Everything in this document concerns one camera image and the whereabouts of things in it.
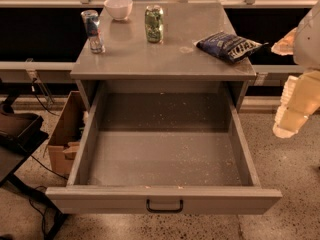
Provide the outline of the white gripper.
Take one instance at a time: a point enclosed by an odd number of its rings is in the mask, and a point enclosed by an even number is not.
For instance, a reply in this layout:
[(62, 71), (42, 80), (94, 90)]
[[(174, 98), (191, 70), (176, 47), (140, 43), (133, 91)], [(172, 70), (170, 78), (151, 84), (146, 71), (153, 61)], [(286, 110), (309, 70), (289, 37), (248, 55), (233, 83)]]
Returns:
[(281, 56), (293, 54), (296, 64), (312, 69), (299, 77), (289, 76), (282, 91), (273, 133), (279, 138), (291, 138), (320, 107), (320, 2), (271, 51)]

